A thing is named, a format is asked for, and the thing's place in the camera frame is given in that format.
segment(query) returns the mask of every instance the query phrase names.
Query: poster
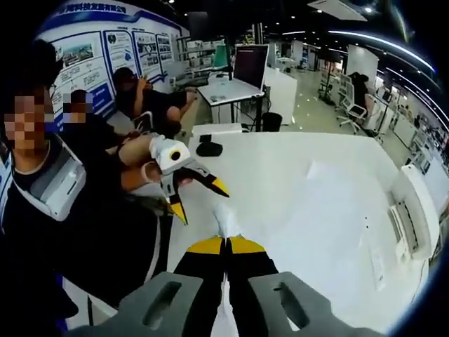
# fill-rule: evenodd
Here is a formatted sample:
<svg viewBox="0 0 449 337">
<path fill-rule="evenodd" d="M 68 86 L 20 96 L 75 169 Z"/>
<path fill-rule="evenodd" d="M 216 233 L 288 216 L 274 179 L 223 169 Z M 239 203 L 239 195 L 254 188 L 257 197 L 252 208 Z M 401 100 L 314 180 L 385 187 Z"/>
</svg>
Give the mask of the poster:
<svg viewBox="0 0 449 337">
<path fill-rule="evenodd" d="M 157 35 L 157 47 L 162 65 L 173 62 L 173 54 L 171 51 L 170 37 L 167 35 Z"/>
<path fill-rule="evenodd" d="M 127 31 L 104 31 L 103 39 L 109 56 L 109 70 L 113 74 L 118 68 L 127 67 L 138 73 L 133 51 L 133 40 Z"/>
<path fill-rule="evenodd" d="M 52 42 L 62 56 L 63 68 L 50 89 L 55 122 L 62 123 L 62 105 L 72 91 L 83 89 L 93 94 L 93 111 L 100 112 L 112 102 L 102 53 L 100 32 L 89 32 Z"/>
<path fill-rule="evenodd" d="M 156 35 L 148 32 L 133 32 L 133 35 L 142 76 L 151 79 L 160 75 L 161 65 L 157 53 Z"/>
</svg>

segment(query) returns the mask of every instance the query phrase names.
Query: floor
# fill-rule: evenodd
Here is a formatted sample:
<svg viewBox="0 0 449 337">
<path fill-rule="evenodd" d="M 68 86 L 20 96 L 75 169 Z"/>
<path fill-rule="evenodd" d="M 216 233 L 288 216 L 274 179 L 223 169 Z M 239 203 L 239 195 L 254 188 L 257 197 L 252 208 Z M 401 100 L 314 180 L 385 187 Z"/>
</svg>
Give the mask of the floor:
<svg viewBox="0 0 449 337">
<path fill-rule="evenodd" d="M 319 72 L 296 72 L 293 70 L 290 75 L 298 81 L 295 111 L 293 112 L 292 124 L 282 126 L 281 131 L 343 134 L 354 132 L 349 124 L 340 127 L 336 118 L 339 113 L 334 110 L 333 106 L 318 99 L 321 77 Z M 187 142 L 192 134 L 193 125 L 211 122 L 206 102 L 198 98 L 182 119 L 182 127 L 186 132 L 179 139 Z M 359 131 L 358 136 L 366 137 L 367 135 L 363 131 Z M 396 137 L 393 131 L 389 131 L 383 137 L 382 147 L 397 167 L 404 165 L 410 155 L 410 150 Z"/>
</svg>

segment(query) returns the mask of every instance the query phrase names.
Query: black ceiling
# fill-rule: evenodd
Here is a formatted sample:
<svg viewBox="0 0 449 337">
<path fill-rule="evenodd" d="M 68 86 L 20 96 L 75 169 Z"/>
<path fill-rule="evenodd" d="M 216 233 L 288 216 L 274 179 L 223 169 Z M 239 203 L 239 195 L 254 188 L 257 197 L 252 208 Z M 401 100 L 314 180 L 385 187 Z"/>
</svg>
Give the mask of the black ceiling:
<svg viewBox="0 0 449 337">
<path fill-rule="evenodd" d="M 205 0 L 174 0 L 169 3 L 168 0 L 123 0 L 122 2 L 139 6 L 158 13 L 169 18 L 185 27 L 187 17 L 185 13 L 190 11 L 202 11 L 204 9 L 203 2 Z M 359 13 L 362 13 L 367 22 L 342 21 L 334 18 L 326 13 L 318 13 L 316 9 L 309 7 L 308 0 L 209 0 L 223 2 L 230 1 L 233 6 L 237 6 L 238 10 L 229 13 L 226 21 L 229 25 L 241 23 L 242 26 L 250 28 L 252 22 L 261 22 L 264 26 L 265 36 L 276 39 L 290 41 L 291 39 L 306 38 L 307 42 L 314 42 L 317 45 L 328 44 L 331 48 L 344 51 L 348 44 L 358 43 L 360 46 L 369 48 L 376 53 L 380 59 L 380 69 L 384 70 L 390 67 L 403 76 L 416 83 L 423 90 L 430 89 L 428 94 L 440 106 L 446 109 L 445 91 L 441 83 L 445 83 L 446 87 L 449 80 L 449 62 L 448 49 L 445 47 L 445 22 L 447 15 L 440 1 L 393 1 L 393 0 L 351 0 L 344 1 Z M 17 6 L 14 13 L 17 15 L 15 25 L 23 28 L 20 33 L 11 35 L 12 45 L 17 42 L 31 39 L 36 28 L 45 20 L 59 4 L 64 1 L 47 0 L 47 1 L 30 1 L 27 3 L 27 10 L 19 1 L 11 3 Z M 366 13 L 364 8 L 369 6 L 372 13 Z M 5 29 L 10 29 L 9 22 L 3 22 L 8 25 Z M 365 32 L 370 35 L 382 37 L 389 41 L 400 44 L 407 49 L 414 51 L 420 57 L 431 63 L 437 69 L 437 73 L 427 69 L 424 65 L 416 62 L 409 56 L 398 53 L 393 48 L 383 46 L 374 41 L 367 41 L 362 38 L 354 37 L 337 37 L 328 33 L 328 30 L 344 30 L 351 32 Z M 306 34 L 283 36 L 284 32 L 306 31 Z M 404 60 L 412 65 L 403 62 L 392 55 L 401 56 Z M 435 83 L 428 80 L 423 74 L 427 74 Z M 399 80 L 400 77 L 394 75 L 394 80 L 399 84 L 404 81 Z"/>
</svg>

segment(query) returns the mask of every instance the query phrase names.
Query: computer monitor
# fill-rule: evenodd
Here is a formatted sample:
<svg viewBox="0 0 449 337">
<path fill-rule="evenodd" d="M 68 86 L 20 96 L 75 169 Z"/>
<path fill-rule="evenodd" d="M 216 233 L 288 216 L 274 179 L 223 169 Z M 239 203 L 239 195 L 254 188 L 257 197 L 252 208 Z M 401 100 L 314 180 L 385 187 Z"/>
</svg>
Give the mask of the computer monitor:
<svg viewBox="0 0 449 337">
<path fill-rule="evenodd" d="M 267 58 L 268 45 L 237 46 L 234 78 L 261 90 Z"/>
</svg>

